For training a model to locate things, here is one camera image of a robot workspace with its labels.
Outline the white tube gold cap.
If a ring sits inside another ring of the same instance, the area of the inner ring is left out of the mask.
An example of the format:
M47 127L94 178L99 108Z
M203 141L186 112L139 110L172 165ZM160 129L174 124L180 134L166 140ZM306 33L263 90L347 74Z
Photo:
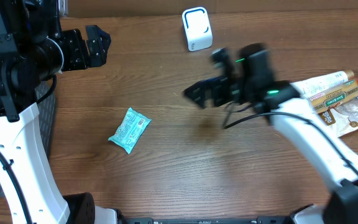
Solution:
M309 98L336 85L347 82L354 77L353 71L345 70L293 82L291 85L300 92L301 97Z

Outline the teal snack packet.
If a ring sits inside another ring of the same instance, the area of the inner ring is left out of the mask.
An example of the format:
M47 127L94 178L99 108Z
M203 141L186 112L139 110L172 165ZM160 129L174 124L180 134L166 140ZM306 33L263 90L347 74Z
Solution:
M108 141L122 147L130 154L152 120L129 108L114 135Z

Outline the orange spaghetti pack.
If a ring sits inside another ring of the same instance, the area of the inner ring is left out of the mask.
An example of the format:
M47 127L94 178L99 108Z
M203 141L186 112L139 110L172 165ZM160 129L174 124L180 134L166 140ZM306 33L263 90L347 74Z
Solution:
M358 77L324 90L309 99L313 109L322 113L358 97Z

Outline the beige clear food pouch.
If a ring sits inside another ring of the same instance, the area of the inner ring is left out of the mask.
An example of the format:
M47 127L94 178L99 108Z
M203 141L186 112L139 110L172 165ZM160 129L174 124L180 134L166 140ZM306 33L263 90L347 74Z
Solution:
M337 137L358 130L358 97L319 114Z

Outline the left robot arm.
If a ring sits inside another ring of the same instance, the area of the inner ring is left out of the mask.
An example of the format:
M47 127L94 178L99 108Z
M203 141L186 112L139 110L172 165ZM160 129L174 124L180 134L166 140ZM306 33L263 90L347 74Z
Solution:
M111 37L96 25L62 30L60 1L0 1L0 185L14 223L110 223L90 193L62 195L39 126L36 88L65 71L101 67Z

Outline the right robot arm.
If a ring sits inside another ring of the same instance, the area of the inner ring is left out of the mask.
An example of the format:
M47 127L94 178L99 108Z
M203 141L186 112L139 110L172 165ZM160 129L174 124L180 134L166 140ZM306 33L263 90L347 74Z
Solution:
M289 81L275 79L265 45L250 44L240 50L239 73L226 49L214 51L211 60L222 67L222 74L196 82L184 90L184 96L202 109L207 100L214 107L247 103L255 113L223 127L266 118L317 170L331 194L325 206L307 205L282 222L358 224L358 155L325 126Z

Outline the white barcode scanner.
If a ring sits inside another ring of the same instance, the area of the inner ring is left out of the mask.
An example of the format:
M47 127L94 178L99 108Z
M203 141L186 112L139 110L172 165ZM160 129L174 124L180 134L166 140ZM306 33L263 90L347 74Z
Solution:
M207 49L213 44L213 34L208 12L204 7L194 7L181 15L190 52Z

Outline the grey plastic mesh basket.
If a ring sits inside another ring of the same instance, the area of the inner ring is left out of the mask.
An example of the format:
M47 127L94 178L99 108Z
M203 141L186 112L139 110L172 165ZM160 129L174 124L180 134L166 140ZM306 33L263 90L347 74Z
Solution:
M43 102L41 102L38 105L38 109L40 112L39 115L40 135L42 138L42 143L45 149L45 153L47 155L47 158L49 158L52 133L53 133L53 127L55 122L55 114L56 114L55 94L52 93L48 98L43 100ZM4 197L4 193L1 188L1 185L0 185L0 197Z

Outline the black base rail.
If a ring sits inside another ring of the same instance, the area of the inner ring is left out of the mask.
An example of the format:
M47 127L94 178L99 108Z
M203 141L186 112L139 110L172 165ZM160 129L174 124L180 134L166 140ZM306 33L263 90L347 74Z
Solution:
M301 218L295 220L290 216L259 216L257 218L211 218L211 219L153 219L118 218L118 224L296 224L296 223L323 223L321 218Z

